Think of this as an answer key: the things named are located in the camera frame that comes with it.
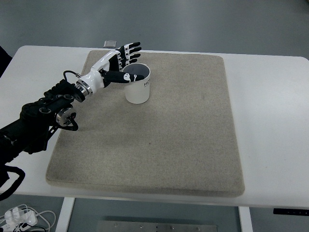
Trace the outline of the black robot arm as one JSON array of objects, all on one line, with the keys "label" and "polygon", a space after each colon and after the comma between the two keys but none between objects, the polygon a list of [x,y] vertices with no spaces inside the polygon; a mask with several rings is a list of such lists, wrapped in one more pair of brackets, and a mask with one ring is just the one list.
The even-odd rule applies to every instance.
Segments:
[{"label": "black robot arm", "polygon": [[83,102],[93,91],[83,80],[71,84],[62,79],[44,97],[22,106],[19,119],[0,130],[0,168],[21,152],[45,151],[57,129],[78,130],[74,101]]}]

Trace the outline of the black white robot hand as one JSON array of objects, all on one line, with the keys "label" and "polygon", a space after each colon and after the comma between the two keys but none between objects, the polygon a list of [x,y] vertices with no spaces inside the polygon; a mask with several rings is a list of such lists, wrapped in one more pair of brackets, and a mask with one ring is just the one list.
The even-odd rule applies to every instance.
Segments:
[{"label": "black white robot hand", "polygon": [[125,67],[138,61],[140,50],[140,42],[135,42],[109,51],[90,68],[88,74],[79,78],[76,85],[90,95],[110,83],[127,84],[145,79],[143,74],[124,72]]}]

